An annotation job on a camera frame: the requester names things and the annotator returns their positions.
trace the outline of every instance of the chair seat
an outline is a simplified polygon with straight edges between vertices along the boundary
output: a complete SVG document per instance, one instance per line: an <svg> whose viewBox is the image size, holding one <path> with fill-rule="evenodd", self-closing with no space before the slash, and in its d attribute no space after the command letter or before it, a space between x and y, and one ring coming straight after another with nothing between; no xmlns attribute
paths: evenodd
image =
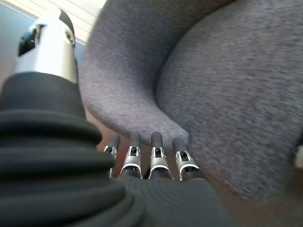
<svg viewBox="0 0 303 227"><path fill-rule="evenodd" d="M157 84L189 152L237 193L280 195L303 130L303 2L242 0L182 37Z"/></svg>

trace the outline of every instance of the chair backrest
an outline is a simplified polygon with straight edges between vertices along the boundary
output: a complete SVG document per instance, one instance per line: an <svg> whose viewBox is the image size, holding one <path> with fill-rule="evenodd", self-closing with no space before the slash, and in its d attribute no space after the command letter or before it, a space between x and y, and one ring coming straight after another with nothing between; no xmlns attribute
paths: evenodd
<svg viewBox="0 0 303 227"><path fill-rule="evenodd" d="M83 100L92 114L121 134L141 133L149 142L163 133L188 133L154 100L161 68L180 37L197 21L231 0L109 0L92 30L79 68Z"/></svg>

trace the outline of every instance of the robotic finger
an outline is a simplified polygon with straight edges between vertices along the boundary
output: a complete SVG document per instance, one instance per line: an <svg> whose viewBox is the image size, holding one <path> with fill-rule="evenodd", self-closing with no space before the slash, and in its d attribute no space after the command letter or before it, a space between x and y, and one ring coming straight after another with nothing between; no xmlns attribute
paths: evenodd
<svg viewBox="0 0 303 227"><path fill-rule="evenodd" d="M180 137L172 141L172 146L176 152L176 164L180 175L180 181L187 181L196 178L206 179L194 159L187 152L185 142Z"/></svg>
<svg viewBox="0 0 303 227"><path fill-rule="evenodd" d="M163 139L160 132L155 131L151 135L151 144L153 146L151 150L151 172L148 179L164 177L173 180L164 153Z"/></svg>
<svg viewBox="0 0 303 227"><path fill-rule="evenodd" d="M131 144L125 156L124 165L121 169L119 177L134 176L142 177L141 172L141 154L140 154L141 136L139 133L131 134Z"/></svg>
<svg viewBox="0 0 303 227"><path fill-rule="evenodd" d="M111 153L113 157L116 159L119 144L120 144L120 136L115 135L113 138L110 139L108 145L104 148L104 152ZM109 177L112 177L112 168L110 168Z"/></svg>

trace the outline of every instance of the robotic arm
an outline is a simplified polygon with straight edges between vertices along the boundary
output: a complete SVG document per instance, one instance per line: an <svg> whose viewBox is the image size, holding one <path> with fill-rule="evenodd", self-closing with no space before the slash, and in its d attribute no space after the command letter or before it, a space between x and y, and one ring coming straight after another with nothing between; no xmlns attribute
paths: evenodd
<svg viewBox="0 0 303 227"><path fill-rule="evenodd" d="M158 132L151 137L148 179L138 134L119 178L111 177L119 137L96 151L101 134L86 121L74 37L60 10L21 38L0 96L0 226L234 226L180 139L173 141L177 181Z"/></svg>

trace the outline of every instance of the gray upholstery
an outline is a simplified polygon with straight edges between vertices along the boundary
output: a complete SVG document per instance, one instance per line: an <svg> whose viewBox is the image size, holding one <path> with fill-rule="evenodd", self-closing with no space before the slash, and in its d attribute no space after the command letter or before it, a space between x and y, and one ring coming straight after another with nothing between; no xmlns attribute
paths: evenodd
<svg viewBox="0 0 303 227"><path fill-rule="evenodd" d="M110 1L91 35L89 110L145 140L159 130L167 146L189 133L188 151L235 192L280 195L303 129L303 1L125 2Z"/></svg>
<svg viewBox="0 0 303 227"><path fill-rule="evenodd" d="M188 133L157 106L154 85L180 37L231 0L108 0L80 65L82 98L91 113L121 134L160 131L164 145Z"/></svg>

